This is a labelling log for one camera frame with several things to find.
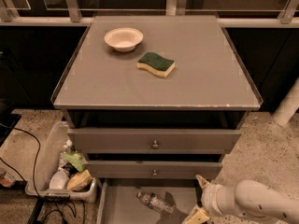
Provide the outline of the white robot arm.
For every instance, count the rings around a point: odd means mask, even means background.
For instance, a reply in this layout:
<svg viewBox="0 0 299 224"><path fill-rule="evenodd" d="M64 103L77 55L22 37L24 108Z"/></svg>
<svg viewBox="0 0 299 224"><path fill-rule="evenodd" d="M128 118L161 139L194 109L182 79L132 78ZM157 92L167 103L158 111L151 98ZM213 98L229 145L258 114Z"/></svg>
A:
<svg viewBox="0 0 299 224"><path fill-rule="evenodd" d="M211 184L195 176L201 189L202 207L196 205L182 224L204 224L211 217L234 216L261 224L279 220L299 224L299 201L254 180L242 180L233 187Z"/></svg>

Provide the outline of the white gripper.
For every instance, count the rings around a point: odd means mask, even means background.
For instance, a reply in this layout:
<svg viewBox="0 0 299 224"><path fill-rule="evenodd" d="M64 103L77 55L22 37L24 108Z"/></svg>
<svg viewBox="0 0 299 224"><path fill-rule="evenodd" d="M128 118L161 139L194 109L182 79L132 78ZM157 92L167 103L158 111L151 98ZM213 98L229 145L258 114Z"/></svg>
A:
<svg viewBox="0 0 299 224"><path fill-rule="evenodd" d="M196 205L182 224L204 224L209 220L209 215L224 217L227 215L238 216L242 209L235 200L235 188L218 184L210 184L201 175L195 176L200 188L203 190L201 202L203 207Z"/></svg>

